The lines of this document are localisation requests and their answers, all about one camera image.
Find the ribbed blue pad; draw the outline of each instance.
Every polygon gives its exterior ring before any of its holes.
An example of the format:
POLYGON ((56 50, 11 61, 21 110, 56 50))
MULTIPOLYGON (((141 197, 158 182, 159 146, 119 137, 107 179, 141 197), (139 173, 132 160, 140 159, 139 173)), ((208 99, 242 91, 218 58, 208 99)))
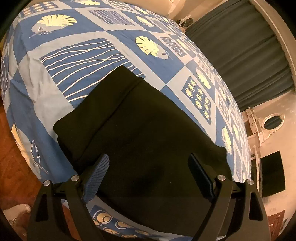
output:
POLYGON ((109 156, 105 154, 102 156, 100 162, 95 167, 87 183, 84 185, 84 194, 82 197, 84 203, 94 199, 108 168, 109 156))

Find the curtain fold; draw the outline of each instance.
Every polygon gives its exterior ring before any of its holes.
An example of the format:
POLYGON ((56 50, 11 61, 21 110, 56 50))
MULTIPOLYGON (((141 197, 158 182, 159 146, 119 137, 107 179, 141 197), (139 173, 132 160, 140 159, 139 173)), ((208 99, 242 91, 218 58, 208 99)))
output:
POLYGON ((280 43, 248 0, 228 0, 186 35, 221 75, 241 111, 294 88, 280 43))

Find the bedsheet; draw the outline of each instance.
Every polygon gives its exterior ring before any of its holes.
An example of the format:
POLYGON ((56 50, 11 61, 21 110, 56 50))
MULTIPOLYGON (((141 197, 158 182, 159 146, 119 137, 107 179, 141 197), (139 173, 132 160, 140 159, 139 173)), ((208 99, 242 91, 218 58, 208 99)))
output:
MULTIPOLYGON (((174 21, 111 0, 63 0, 25 8, 6 34, 1 60, 8 123, 40 181, 64 182, 76 174, 52 127, 121 65, 165 94, 226 148, 235 181, 250 178, 239 108, 221 76, 174 21)), ((190 141, 190 133, 184 135, 190 141)), ((136 224, 98 197, 87 208, 96 225, 114 235, 192 239, 136 224)))

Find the brown floor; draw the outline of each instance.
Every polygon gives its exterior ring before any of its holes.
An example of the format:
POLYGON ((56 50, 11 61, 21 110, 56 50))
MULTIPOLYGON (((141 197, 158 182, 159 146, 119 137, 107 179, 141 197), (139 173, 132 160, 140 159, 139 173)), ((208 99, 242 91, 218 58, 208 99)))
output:
MULTIPOLYGON (((14 141, 0 97, 0 208, 5 210, 22 203, 32 207, 40 186, 41 182, 27 165, 14 141)), ((72 237, 81 240, 70 211, 63 208, 72 237)), ((22 216, 16 230, 27 229, 29 218, 30 214, 22 216)))

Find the folded black pants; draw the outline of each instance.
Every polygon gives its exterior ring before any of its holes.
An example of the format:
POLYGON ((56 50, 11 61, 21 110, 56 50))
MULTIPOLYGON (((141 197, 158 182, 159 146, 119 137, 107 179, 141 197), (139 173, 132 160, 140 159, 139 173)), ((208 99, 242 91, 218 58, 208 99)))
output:
POLYGON ((188 168, 191 153, 232 179, 226 150, 179 107, 121 66, 57 121, 58 143, 77 173, 110 157, 97 195, 127 218, 193 236, 210 207, 188 168))

